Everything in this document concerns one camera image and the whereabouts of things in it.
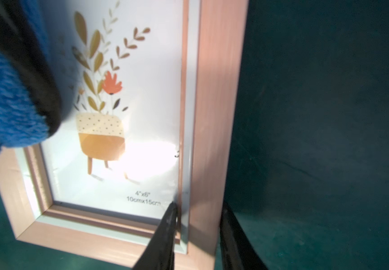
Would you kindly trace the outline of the pink picture frame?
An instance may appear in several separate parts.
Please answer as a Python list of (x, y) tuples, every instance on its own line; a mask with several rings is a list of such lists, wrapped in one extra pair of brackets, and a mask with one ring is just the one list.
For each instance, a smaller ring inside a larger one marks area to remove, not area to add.
[(176, 204), (178, 270), (212, 270), (247, 1), (40, 1), (68, 115), (4, 149), (15, 238), (132, 267)]

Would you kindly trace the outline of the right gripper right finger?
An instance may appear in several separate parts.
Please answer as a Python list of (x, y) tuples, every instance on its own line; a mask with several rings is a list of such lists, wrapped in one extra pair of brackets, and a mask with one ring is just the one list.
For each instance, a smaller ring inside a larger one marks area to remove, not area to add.
[(268, 270), (227, 202), (221, 212), (220, 248), (224, 270)]

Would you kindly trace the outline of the blue and grey cloth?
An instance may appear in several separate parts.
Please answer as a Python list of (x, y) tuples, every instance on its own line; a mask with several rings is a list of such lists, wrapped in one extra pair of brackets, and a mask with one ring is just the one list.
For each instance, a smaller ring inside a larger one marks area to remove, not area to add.
[(0, 1), (0, 153), (41, 143), (62, 121), (37, 1)]

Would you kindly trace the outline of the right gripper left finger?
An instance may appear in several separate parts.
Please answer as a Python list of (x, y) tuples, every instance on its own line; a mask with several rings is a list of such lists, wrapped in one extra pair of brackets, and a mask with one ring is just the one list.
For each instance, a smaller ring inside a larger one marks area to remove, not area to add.
[(172, 202), (132, 270), (174, 270), (177, 204)]

